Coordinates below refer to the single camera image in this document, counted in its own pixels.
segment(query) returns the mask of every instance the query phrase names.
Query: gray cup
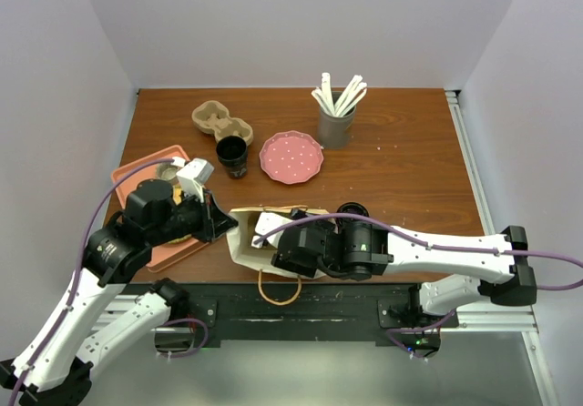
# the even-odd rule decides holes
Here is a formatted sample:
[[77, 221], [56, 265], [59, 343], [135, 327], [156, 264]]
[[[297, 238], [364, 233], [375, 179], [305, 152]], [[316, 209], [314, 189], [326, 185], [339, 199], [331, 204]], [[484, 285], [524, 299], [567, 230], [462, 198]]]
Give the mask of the gray cup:
[[[342, 92], [333, 91], [332, 101], [342, 95]], [[356, 106], [344, 117], [331, 117], [320, 108], [320, 117], [318, 119], [318, 142], [324, 148], [342, 148], [350, 141], [350, 127], [356, 115]]]

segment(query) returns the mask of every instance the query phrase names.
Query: brown tabletop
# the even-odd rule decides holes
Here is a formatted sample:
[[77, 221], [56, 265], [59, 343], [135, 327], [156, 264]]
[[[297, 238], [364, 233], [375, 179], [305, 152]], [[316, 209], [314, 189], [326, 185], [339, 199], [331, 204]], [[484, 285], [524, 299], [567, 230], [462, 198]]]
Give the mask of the brown tabletop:
[[[253, 128], [248, 175], [231, 180], [215, 155], [215, 139], [198, 131], [192, 110], [208, 100], [224, 104]], [[425, 232], [483, 234], [454, 124], [440, 89], [369, 89], [358, 105], [350, 144], [324, 149], [320, 174], [287, 186], [263, 173], [259, 151], [277, 132], [316, 137], [318, 106], [301, 89], [143, 89], [139, 92], [121, 165], [174, 144], [215, 166], [207, 183], [221, 208], [305, 204], [331, 212], [344, 202], [364, 204], [372, 217]], [[113, 197], [109, 217], [119, 209]], [[256, 281], [257, 272], [234, 264], [222, 238], [191, 258], [134, 281]], [[404, 273], [374, 281], [428, 281], [434, 273]], [[279, 279], [267, 276], [266, 280]]]

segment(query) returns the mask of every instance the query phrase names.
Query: pink plate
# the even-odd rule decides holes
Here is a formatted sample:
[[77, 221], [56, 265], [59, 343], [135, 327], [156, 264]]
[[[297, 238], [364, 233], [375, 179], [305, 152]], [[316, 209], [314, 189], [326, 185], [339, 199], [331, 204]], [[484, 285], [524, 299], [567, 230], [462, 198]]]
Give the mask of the pink plate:
[[286, 131], [267, 139], [259, 158], [261, 169], [286, 185], [308, 181], [318, 174], [324, 161], [320, 144], [299, 131]]

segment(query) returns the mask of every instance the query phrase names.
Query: orange tray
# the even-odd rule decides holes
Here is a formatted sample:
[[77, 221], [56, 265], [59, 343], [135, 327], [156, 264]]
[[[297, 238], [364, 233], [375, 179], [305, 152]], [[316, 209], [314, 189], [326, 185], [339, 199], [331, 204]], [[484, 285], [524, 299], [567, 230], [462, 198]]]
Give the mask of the orange tray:
[[[120, 178], [124, 177], [135, 167], [143, 165], [144, 163], [150, 162], [152, 160], [156, 160], [157, 158], [176, 156], [189, 160], [189, 156], [180, 145], [173, 145], [172, 147], [164, 148], [154, 154], [145, 156], [140, 160], [128, 163], [123, 167], [119, 167], [111, 173], [111, 180], [116, 183]], [[116, 194], [118, 195], [121, 207], [124, 208], [126, 206], [126, 198], [132, 191], [136, 190], [140, 182], [154, 178], [155, 176], [156, 166], [146, 167], [119, 185], [116, 189]], [[162, 271], [163, 269], [166, 269], [171, 265], [180, 262], [184, 258], [194, 254], [198, 250], [205, 248], [207, 245], [209, 244], [200, 242], [194, 238], [186, 239], [183, 242], [176, 244], [160, 245], [159, 247], [152, 249], [152, 260], [149, 262], [147, 267], [152, 272]]]

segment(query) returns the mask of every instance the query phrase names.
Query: pink tray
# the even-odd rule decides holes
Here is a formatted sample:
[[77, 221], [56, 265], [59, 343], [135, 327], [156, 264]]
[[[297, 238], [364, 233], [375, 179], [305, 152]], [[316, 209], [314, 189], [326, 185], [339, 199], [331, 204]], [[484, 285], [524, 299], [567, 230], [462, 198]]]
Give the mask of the pink tray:
[[299, 131], [278, 133], [266, 140], [259, 157], [261, 169], [286, 185], [308, 181], [320, 172], [324, 161], [320, 144]]
[[[175, 156], [180, 156], [189, 160], [189, 156], [186, 154], [186, 152], [184, 151], [184, 149], [182, 149], [180, 145], [173, 145], [172, 147], [164, 148], [158, 151], [157, 153], [145, 156], [140, 160], [128, 163], [123, 167], [119, 167], [118, 169], [111, 173], [111, 179], [115, 183], [135, 167], [138, 167], [144, 163], [155, 160], [157, 158]], [[137, 174], [134, 174], [133, 176], [128, 178], [120, 186], [118, 186], [118, 188], [116, 189], [116, 194], [118, 195], [121, 207], [124, 208], [126, 206], [126, 198], [132, 191], [134, 191], [138, 187], [138, 184], [141, 181], [148, 180], [149, 178], [154, 178], [155, 175], [156, 166], [146, 167], [143, 170], [139, 171]], [[190, 238], [178, 244], [165, 244], [159, 247], [155, 247], [154, 249], [152, 249], [152, 260], [149, 262], [147, 267], [152, 272], [162, 271], [163, 269], [166, 269], [169, 266], [174, 265], [176, 262], [179, 262], [184, 258], [190, 256], [199, 249], [206, 247], [207, 245], [209, 244], [200, 242], [199, 240], [194, 238]]]

